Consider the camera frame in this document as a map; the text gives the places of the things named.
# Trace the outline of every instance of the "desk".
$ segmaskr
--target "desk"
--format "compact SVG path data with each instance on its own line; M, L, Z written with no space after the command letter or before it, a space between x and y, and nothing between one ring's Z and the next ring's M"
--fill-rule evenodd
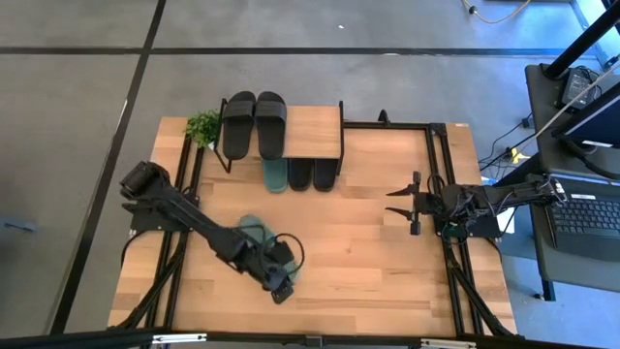
M560 94L562 82L545 78L538 65L526 67L525 75L534 124L538 132L558 112L554 102ZM609 89L618 80L620 77L614 75L608 80L603 80L603 90ZM569 117L567 113L561 115L557 120L558 124ZM581 161L568 154L549 132L543 133L537 139L537 143L539 153L507 175L497 185L522 181L529 173L601 178L586 169ZM615 149L599 149L591 159L606 169L620 172L620 162L616 160L619 155L620 152ZM544 209L531 206L531 211L539 272L545 290L544 297L547 300L552 301L555 297L550 281L620 292L620 279L612 277L612 275L620 274L620 263L599 261L556 250L553 248L551 231Z
M163 118L155 140L151 160L168 169L172 178L186 122L186 118ZM456 181L480 183L469 127L451 124L448 133ZM439 139L436 149L441 151ZM411 209L411 198L385 194L410 183L413 170L421 171L423 182L430 174L421 131L345 129L344 163L330 193L310 188L270 194L263 185L259 157L235 161L227 174L215 154L206 151L199 188L201 210L228 226L252 213L271 230L298 236L306 250L306 264L292 297L276 305L255 280L233 272L215 258L206 240L191 233L173 329L454 336L441 241L434 235L431 219L422 218L421 236L412 237L407 221L384 210L385 206ZM128 249L110 325L124 320L150 287L161 241L161 232L149 232ZM515 332L497 251L483 239L469 239L469 247L478 291L503 325ZM462 290L460 295L470 331L467 298ZM166 299L164 290L160 309ZM162 324L162 312L156 325Z

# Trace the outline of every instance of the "slipper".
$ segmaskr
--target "slipper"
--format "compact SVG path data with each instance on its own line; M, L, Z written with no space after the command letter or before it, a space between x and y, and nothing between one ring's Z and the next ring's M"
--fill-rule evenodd
M287 189L287 159L263 160L264 186L269 193L282 193Z
M265 226L263 221L261 221L261 219L259 219L258 217L253 216L252 214L241 217L239 227L241 228L241 231L243 231L243 233L254 238L256 241L268 241L265 247L270 248L273 246L273 238L275 237L275 234L273 234L273 232L271 232L269 228ZM296 268L297 263L295 261L290 261L286 265L284 265L284 270L288 272L291 272ZM289 274L289 278L292 282L295 282L298 276L299 271Z
M243 91L232 96L224 108L224 156L229 160L240 160L248 154L255 103L254 93Z
M338 159L315 159L314 187L318 191L328 192L336 182Z
M259 153L265 160L282 158L284 131L287 126L287 106L280 95L263 92L259 95L254 112L259 130Z
M289 159L289 185L295 191L308 189L312 179L314 159Z

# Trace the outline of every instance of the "wooden table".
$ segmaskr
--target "wooden table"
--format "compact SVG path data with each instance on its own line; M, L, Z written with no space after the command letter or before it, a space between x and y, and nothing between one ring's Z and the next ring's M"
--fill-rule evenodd
M186 122L182 117L164 117L155 140L151 160L168 169L171 178L176 176ZM456 181L479 184L469 126L449 124L448 133ZM439 139L435 141L442 159ZM189 183L195 151L190 154L185 183ZM233 272L215 258L204 238L191 233L173 328L454 336L444 256L431 219L423 217L422 234L412 237L402 216L384 210L386 206L411 209L411 198L386 193L410 183L414 170L421 171L425 183L430 170L421 131L346 129L342 172L330 193L310 188L270 194L263 185L258 156L233 162L232 172L226 174L215 154L207 150L199 189L202 211L225 226L254 214L274 232L298 236L306 263L292 297L276 305L255 280ZM127 251L110 325L124 320L150 287L162 235L146 233ZM468 243L478 291L504 326L515 332L497 251L483 239L471 238ZM467 297L462 290L460 295L466 329L471 332ZM162 313L156 324L163 323Z

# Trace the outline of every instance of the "laptop keyboard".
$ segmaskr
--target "laptop keyboard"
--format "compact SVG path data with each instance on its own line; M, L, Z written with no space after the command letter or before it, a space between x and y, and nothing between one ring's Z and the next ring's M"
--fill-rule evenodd
M571 199L551 209L556 234L620 238L620 203Z

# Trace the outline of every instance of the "black slipper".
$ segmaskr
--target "black slipper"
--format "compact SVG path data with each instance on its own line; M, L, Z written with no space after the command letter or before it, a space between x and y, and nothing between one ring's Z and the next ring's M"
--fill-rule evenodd
M295 191L308 189L314 159L289 159L289 186Z
M284 131L287 126L287 106L282 97L273 92L259 95L254 112L259 130L259 153L265 160L276 160L284 154Z
M315 159L314 187L318 191L328 192L336 182L338 159Z
M250 135L254 127L252 114L255 103L254 93L243 91L232 96L224 107L224 156L229 160L240 160L248 154Z

